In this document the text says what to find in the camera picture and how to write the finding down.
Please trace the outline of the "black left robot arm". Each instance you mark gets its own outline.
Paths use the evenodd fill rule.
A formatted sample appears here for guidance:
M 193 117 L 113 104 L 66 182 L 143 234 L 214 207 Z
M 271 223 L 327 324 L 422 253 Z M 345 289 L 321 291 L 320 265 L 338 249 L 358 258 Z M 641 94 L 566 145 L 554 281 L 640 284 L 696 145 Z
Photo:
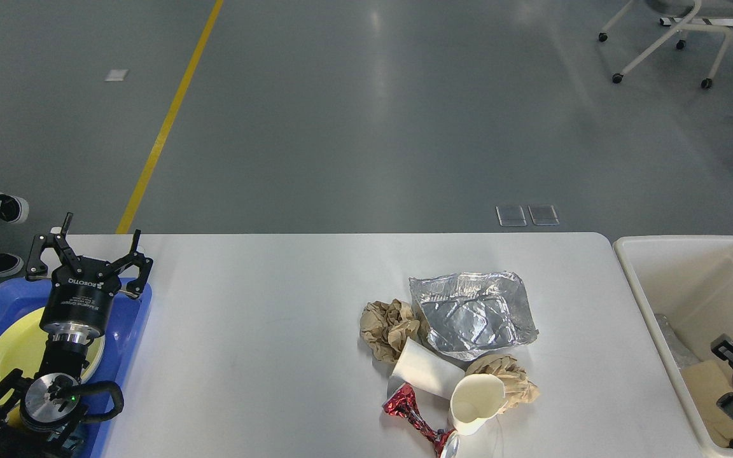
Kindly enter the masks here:
M 0 457 L 72 457 L 82 424 L 99 424 L 124 409 L 117 382 L 83 381 L 89 347 L 106 334 L 114 299 L 143 295 L 153 261 L 130 250 L 114 261 L 74 253 L 67 243 L 73 214 L 58 233 L 33 238 L 24 278 L 49 279 L 52 287 L 39 322 L 46 335 L 38 370 L 25 377 L 15 368 L 0 380 Z

